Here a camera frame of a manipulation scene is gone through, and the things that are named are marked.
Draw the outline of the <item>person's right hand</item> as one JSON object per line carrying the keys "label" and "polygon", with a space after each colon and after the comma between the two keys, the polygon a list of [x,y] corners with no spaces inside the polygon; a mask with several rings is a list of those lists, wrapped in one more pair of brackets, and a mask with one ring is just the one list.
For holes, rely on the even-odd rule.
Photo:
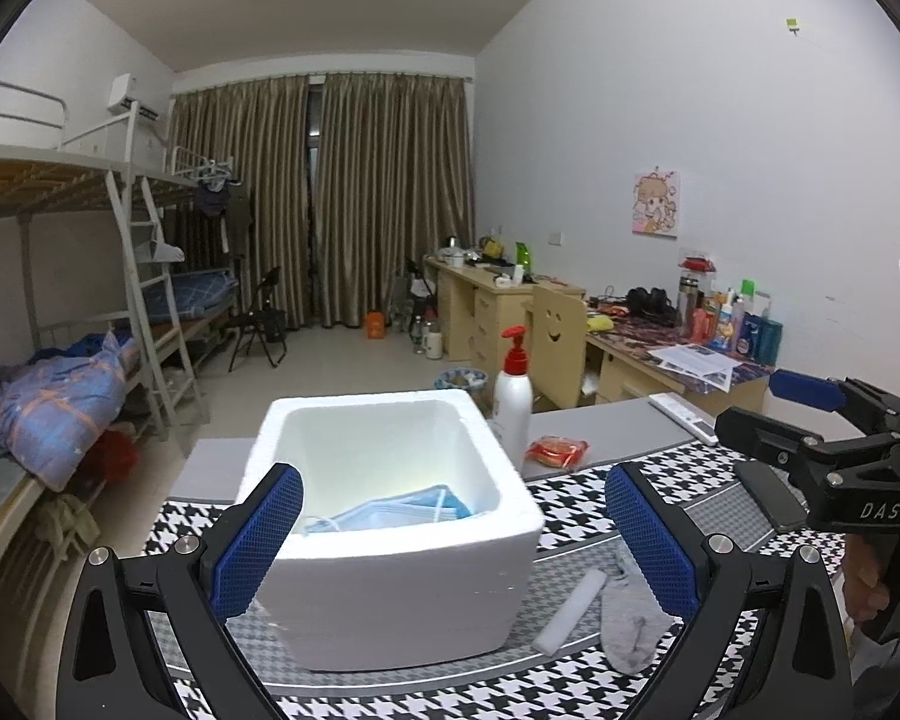
{"label": "person's right hand", "polygon": [[[844,576],[844,608],[868,639],[877,640],[875,619],[888,610],[891,593],[883,582],[884,564],[875,544],[863,535],[849,533],[844,539],[842,575]],[[900,631],[893,632],[900,637]]]}

